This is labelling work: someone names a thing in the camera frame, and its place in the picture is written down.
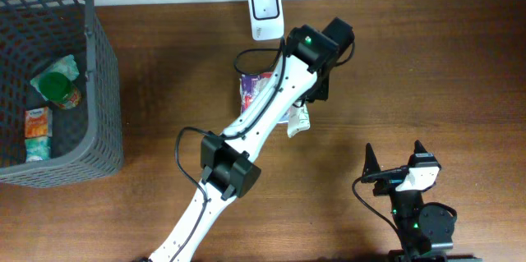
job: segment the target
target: brown wooden surface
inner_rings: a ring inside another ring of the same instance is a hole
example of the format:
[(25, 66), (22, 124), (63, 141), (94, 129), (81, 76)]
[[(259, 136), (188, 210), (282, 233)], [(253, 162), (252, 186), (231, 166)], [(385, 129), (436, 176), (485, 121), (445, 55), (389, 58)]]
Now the brown wooden surface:
[[(0, 186), (3, 260), (129, 261), (167, 237), (195, 188), (173, 161), (183, 126), (221, 131), (239, 114), (233, 57), (256, 44), (247, 4), (100, 7), (118, 56), (126, 162), (114, 177), (53, 189)], [(304, 261), (399, 248), (352, 195), (371, 142), (383, 168), (422, 141), (442, 164), (424, 195), (459, 212), (453, 253), (526, 259), (526, 0), (284, 2), (285, 31), (354, 26), (354, 59), (333, 71), (311, 130), (278, 127), (253, 189), (220, 216), (194, 258)], [(272, 55), (246, 62), (264, 65)], [(200, 137), (182, 143), (199, 174)], [(387, 198), (359, 192), (387, 214)]]

